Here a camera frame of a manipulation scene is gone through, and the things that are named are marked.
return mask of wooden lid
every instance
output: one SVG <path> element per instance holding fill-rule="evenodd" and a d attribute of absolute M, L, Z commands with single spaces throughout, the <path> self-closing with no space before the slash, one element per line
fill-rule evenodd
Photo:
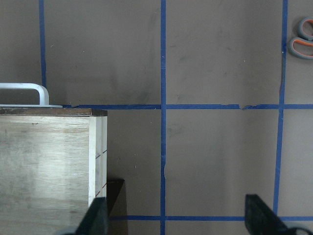
<path fill-rule="evenodd" d="M 0 107 L 0 115 L 18 116 L 107 116 L 108 111 L 84 108 Z"/>

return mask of scissors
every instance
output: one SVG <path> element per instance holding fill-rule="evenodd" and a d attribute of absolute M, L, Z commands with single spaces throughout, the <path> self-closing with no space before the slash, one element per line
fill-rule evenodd
<path fill-rule="evenodd" d="M 310 23 L 311 25 L 313 25 L 313 17 L 309 16 L 309 17 L 304 18 L 302 21 L 300 21 L 300 23 L 298 25 L 298 36 L 299 37 L 292 38 L 288 42 L 288 49 L 292 55 L 294 55 L 298 58 L 306 59 L 306 60 L 313 60 L 313 55 L 306 55 L 302 52 L 299 52 L 294 47 L 294 44 L 298 43 L 298 44 L 313 48 L 313 35 L 305 32 L 304 27 L 303 27 L 303 25 L 305 23 Z"/>

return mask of white handle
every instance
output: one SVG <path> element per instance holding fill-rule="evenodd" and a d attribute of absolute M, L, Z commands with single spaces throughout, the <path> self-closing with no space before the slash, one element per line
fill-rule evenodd
<path fill-rule="evenodd" d="M 56 105 L 49 105 L 49 93 L 47 89 L 43 86 L 40 86 L 35 83 L 0 83 L 0 89 L 27 89 L 27 90 L 37 90 L 39 93 L 39 105 L 31 105 L 31 106 L 49 106 L 49 107 L 60 107 Z"/>

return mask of gray surface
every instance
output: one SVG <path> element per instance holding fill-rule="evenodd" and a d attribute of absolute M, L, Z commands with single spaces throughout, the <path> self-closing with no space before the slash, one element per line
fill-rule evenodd
<path fill-rule="evenodd" d="M 160 221 L 128 221 L 129 234 L 159 235 Z"/>
<path fill-rule="evenodd" d="M 288 37 L 296 37 L 298 23 L 305 17 L 312 15 L 313 1 L 289 1 L 288 8 Z M 313 66 L 312 61 L 302 60 L 287 54 L 285 103 L 307 104 L 313 103 Z"/>
<path fill-rule="evenodd" d="M 282 0 L 166 2 L 167 103 L 278 103 Z M 288 39 L 312 8 L 289 0 Z M 2 0 L 0 9 L 1 82 L 40 84 L 38 1 Z M 160 103 L 159 0 L 45 1 L 45 30 L 52 104 Z M 313 103 L 312 75 L 311 62 L 287 54 L 286 103 Z M 1 91 L 0 100 L 37 103 L 38 95 Z M 167 215 L 242 216 L 246 192 L 271 206 L 277 113 L 168 111 Z M 280 215 L 312 216 L 312 115 L 285 111 Z M 160 110 L 109 111 L 108 125 L 109 176 L 126 180 L 128 215 L 159 215 Z M 159 234 L 159 221 L 128 222 L 130 235 Z M 245 230 L 242 222 L 166 222 L 166 234 L 188 233 Z"/>
<path fill-rule="evenodd" d="M 156 0 L 46 1 L 51 103 L 160 103 L 159 18 Z"/>
<path fill-rule="evenodd" d="M 129 215 L 159 215 L 160 110 L 108 114 L 108 178 L 125 180 Z"/>
<path fill-rule="evenodd" d="M 128 235 L 128 221 L 110 221 L 108 235 Z"/>
<path fill-rule="evenodd" d="M 279 215 L 312 216 L 313 110 L 286 110 Z"/>
<path fill-rule="evenodd" d="M 167 234 L 179 235 L 248 235 L 243 222 L 167 221 Z"/>
<path fill-rule="evenodd" d="M 243 216 L 246 193 L 271 206 L 277 114 L 168 111 L 167 215 Z"/>
<path fill-rule="evenodd" d="M 167 5 L 168 103 L 278 103 L 282 1 Z"/>
<path fill-rule="evenodd" d="M 0 82 L 41 84 L 37 0 L 0 1 Z M 35 91 L 0 90 L 1 104 L 39 104 Z"/>

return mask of blue tape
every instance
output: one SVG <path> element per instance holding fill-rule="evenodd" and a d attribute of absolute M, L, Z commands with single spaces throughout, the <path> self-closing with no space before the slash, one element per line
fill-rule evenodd
<path fill-rule="evenodd" d="M 281 216 L 283 221 L 313 221 L 313 216 Z"/>
<path fill-rule="evenodd" d="M 160 216 L 126 215 L 110 217 L 110 221 L 121 221 L 121 220 L 160 220 Z"/>
<path fill-rule="evenodd" d="M 161 0 L 161 190 L 160 190 L 160 235 L 165 235 L 166 182 L 166 0 Z"/>
<path fill-rule="evenodd" d="M 313 104 L 285 104 L 284 109 L 313 109 Z"/>
<path fill-rule="evenodd" d="M 259 105 L 249 105 L 245 106 L 242 110 L 246 109 L 278 109 L 278 104 L 259 104 Z"/>
<path fill-rule="evenodd" d="M 238 104 L 168 104 L 167 109 L 240 109 Z"/>
<path fill-rule="evenodd" d="M 243 216 L 167 216 L 166 220 L 179 221 L 244 221 Z"/>
<path fill-rule="evenodd" d="M 284 125 L 284 110 L 279 109 L 277 146 L 276 146 L 275 182 L 274 182 L 274 200 L 273 200 L 273 211 L 275 214 L 278 213 L 280 168 L 281 168 L 282 143 L 283 143 L 283 125 Z"/>
<path fill-rule="evenodd" d="M 313 221 L 313 216 L 281 216 L 283 221 Z M 127 215 L 113 216 L 110 221 L 150 220 L 159 221 L 161 216 Z M 166 221 L 244 221 L 243 216 L 166 216 Z"/>
<path fill-rule="evenodd" d="M 287 60 L 287 49 L 286 49 L 287 47 L 287 24 L 288 24 L 288 0 L 283 0 L 282 81 L 281 81 L 281 87 L 280 87 L 280 93 L 279 93 L 279 114 L 278 114 L 276 167 L 275 167 L 274 199 L 273 199 L 273 211 L 275 214 L 278 214 L 280 170 L 281 170 L 282 143 L 283 143 L 286 60 Z"/>
<path fill-rule="evenodd" d="M 313 104 L 284 104 L 283 109 L 313 109 Z M 63 108 L 72 108 L 71 105 L 65 104 Z M 74 108 L 89 108 L 89 109 L 106 109 L 106 110 L 140 110 L 140 109 L 161 109 L 160 104 L 83 104 L 77 105 Z M 238 104 L 167 104 L 166 109 L 240 109 Z M 279 109 L 279 104 L 259 104 L 245 106 L 242 110 L 251 109 Z"/>
<path fill-rule="evenodd" d="M 44 0 L 38 0 L 39 3 L 39 31 L 40 31 L 40 59 L 41 59 L 41 79 L 42 85 L 46 84 L 46 63 L 45 63 L 45 7 Z"/>
<path fill-rule="evenodd" d="M 108 104 L 108 105 L 98 105 L 98 104 L 84 104 L 77 105 L 74 108 L 87 108 L 87 109 L 106 109 L 106 110 L 133 110 L 133 109 L 161 109 L 159 104 Z"/>

